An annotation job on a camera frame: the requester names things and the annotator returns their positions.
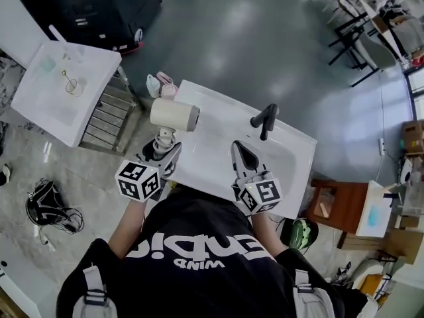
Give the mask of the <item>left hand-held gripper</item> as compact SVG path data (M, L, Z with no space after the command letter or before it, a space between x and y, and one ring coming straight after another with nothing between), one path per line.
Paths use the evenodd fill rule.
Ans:
M155 151L155 140L151 140L142 148L145 162L123 160L115 173L115 181L119 193L131 200L141 203L149 199L159 201L165 188L167 178L176 169L176 164L182 151L182 144L175 146L160 160L160 154Z

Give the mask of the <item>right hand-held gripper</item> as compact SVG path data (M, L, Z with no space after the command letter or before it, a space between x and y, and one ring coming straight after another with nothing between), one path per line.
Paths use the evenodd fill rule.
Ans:
M270 170L263 170L259 152L251 145L236 140L231 144L231 158L237 179L232 185L237 201L241 201L251 215L267 212L282 200L280 181Z

